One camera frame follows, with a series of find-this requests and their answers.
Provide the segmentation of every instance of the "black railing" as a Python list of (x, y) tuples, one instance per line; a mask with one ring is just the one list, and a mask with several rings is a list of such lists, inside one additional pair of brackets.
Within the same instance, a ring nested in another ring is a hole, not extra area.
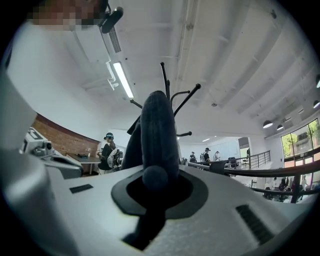
[[(247, 157), (241, 158), (233, 158), (228, 160), (223, 160), (225, 162), (225, 166), (230, 169), (236, 170), (252, 170), (255, 168), (259, 168), (260, 166), (265, 165), (266, 163), (271, 161), (270, 158), (270, 150), (266, 152), (262, 152), (260, 154), (248, 155)], [(204, 165), (204, 164), (212, 164), (213, 162), (196, 162), (196, 164)]]
[[(214, 165), (203, 165), (199, 163), (188, 162), (188, 166), (203, 169), (205, 171), (214, 172)], [(257, 169), (257, 170), (245, 170), (245, 169), (223, 169), (225, 174), (235, 176), (247, 176), (247, 177), (292, 177), (294, 176), (294, 189), (293, 191), (280, 191), (280, 190), (269, 190), (251, 187), (253, 191), (264, 193), (266, 195), (280, 195), (280, 196), (292, 196), (291, 203), (295, 204), (299, 197), (304, 195), (313, 195), (320, 192), (320, 189), (300, 191), (300, 177), (301, 175), (311, 174), (320, 171), (320, 160), (314, 161), (301, 166), (294, 166), (288, 168), (279, 169)]]

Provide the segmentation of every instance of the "white ceiling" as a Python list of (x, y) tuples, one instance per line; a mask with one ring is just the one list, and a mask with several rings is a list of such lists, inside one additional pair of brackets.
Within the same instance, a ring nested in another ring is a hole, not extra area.
[[(301, 108), (301, 120), (315, 112), (313, 101), (320, 99), (315, 84), (319, 60), (293, 18), (274, 1), (109, 3), (112, 9), (124, 9), (115, 26), (121, 51), (115, 53), (109, 34), (103, 35), (105, 45), (101, 35), (94, 37), (92, 55), (98, 61), (79, 57), (84, 56), (81, 47), (69, 48), (72, 55), (78, 56), (74, 59), (87, 76), (81, 86), (113, 109), (112, 128), (128, 129), (140, 109), (129, 103), (121, 85), (113, 91), (106, 81), (112, 77), (104, 72), (108, 53), (111, 64), (121, 61), (134, 99), (140, 104), (151, 92), (164, 91), (160, 62), (165, 63), (171, 95), (201, 84), (202, 88), (176, 116), (178, 133), (194, 134), (194, 139), (184, 140), (195, 142), (214, 135), (270, 136), (276, 127), (262, 129), (266, 119), (280, 124)], [(72, 36), (70, 33), (69, 43), (73, 45), (75, 32)], [(174, 101), (174, 108), (184, 97)]]

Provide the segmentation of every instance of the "red brick wall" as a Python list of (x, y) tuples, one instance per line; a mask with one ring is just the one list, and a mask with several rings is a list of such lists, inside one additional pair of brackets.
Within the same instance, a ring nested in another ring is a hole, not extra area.
[(52, 142), (55, 150), (62, 155), (66, 153), (90, 154), (93, 156), (98, 148), (99, 141), (82, 136), (46, 119), (38, 114), (32, 127)]

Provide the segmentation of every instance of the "person wearing cap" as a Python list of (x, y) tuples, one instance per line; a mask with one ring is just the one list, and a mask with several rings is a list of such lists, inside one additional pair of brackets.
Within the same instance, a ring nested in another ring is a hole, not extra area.
[(97, 155), (100, 158), (100, 163), (98, 164), (98, 172), (102, 174), (101, 171), (109, 171), (111, 168), (107, 163), (108, 156), (111, 152), (116, 148), (116, 144), (114, 143), (114, 135), (111, 132), (108, 132), (103, 138), (106, 141), (102, 151), (98, 151)]
[(209, 151), (211, 151), (211, 150), (208, 147), (206, 147), (204, 150), (203, 156), (204, 156), (204, 161), (206, 161), (206, 162), (210, 162)]
[(195, 163), (197, 160), (196, 160), (196, 156), (195, 156), (195, 152), (191, 152), (191, 155), (190, 155), (190, 159), (189, 159), (190, 163)]

